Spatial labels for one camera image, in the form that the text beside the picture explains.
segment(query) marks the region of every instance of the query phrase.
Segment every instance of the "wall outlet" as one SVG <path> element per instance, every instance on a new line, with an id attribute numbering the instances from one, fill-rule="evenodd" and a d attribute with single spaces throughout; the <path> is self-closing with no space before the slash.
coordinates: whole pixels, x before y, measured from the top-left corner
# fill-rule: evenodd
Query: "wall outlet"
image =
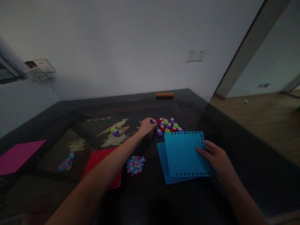
<path id="1" fill-rule="evenodd" d="M 44 80 L 49 79 L 49 78 L 52 77 L 50 74 L 42 71 L 38 67 L 35 67 L 35 68 L 32 68 L 32 69 L 29 69 L 29 70 L 25 71 L 25 74 L 29 78 L 33 79 L 34 81 L 38 81 L 38 82 L 44 81 Z"/>
<path id="2" fill-rule="evenodd" d="M 204 59 L 206 50 L 189 50 L 186 62 L 197 62 Z"/>
<path id="3" fill-rule="evenodd" d="M 47 59 L 33 59 L 32 61 L 45 73 L 55 73 L 55 69 Z"/>
<path id="4" fill-rule="evenodd" d="M 267 86 L 269 86 L 270 85 L 270 83 L 267 83 L 267 84 L 260 84 L 260 85 L 258 85 L 257 87 L 258 88 L 266 88 Z"/>

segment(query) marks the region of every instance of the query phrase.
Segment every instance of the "bird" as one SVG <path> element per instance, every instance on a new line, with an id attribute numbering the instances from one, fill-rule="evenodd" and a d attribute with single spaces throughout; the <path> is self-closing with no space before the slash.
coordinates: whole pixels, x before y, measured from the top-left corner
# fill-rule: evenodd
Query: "bird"
<path id="1" fill-rule="evenodd" d="M 127 120 L 129 120 L 129 119 L 123 119 L 122 121 L 115 123 L 114 125 L 112 125 L 112 126 L 110 126 L 109 128 L 107 128 L 105 131 L 103 131 L 103 132 L 101 132 L 100 134 L 98 134 L 97 137 L 100 136 L 100 135 L 103 134 L 103 133 L 109 132 L 110 129 L 111 129 L 112 127 L 117 127 L 117 128 L 119 128 L 119 127 L 123 126 Z"/>

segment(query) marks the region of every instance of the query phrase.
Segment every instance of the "magenta paper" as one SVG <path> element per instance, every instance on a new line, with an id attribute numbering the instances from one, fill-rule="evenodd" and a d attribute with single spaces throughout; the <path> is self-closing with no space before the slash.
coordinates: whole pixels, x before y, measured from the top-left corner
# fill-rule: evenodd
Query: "magenta paper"
<path id="1" fill-rule="evenodd" d="M 15 173 L 46 142 L 17 144 L 0 157 L 0 176 Z"/>

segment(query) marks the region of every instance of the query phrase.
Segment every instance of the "paper confetti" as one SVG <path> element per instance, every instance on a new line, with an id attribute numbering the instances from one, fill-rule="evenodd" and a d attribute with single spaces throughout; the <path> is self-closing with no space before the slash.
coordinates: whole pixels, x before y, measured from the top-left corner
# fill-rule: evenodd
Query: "paper confetti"
<path id="1" fill-rule="evenodd" d="M 132 156 L 127 161 L 127 172 L 131 173 L 133 176 L 134 174 L 137 175 L 138 172 L 143 171 L 143 162 L 145 161 L 145 157 L 140 156 Z"/>
<path id="2" fill-rule="evenodd" d="M 69 170 L 72 167 L 73 161 L 74 161 L 74 151 L 71 151 L 68 155 L 68 157 L 62 161 L 62 163 L 59 165 L 58 170 L 63 171 L 63 170 Z"/>

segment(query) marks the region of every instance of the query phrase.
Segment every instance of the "wooden floor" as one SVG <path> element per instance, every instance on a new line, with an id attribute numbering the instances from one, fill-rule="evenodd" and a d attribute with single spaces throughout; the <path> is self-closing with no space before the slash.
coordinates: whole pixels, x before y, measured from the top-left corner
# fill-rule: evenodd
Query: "wooden floor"
<path id="1" fill-rule="evenodd" d="M 221 100 L 214 95 L 210 103 L 300 166 L 300 98 L 269 93 Z"/>

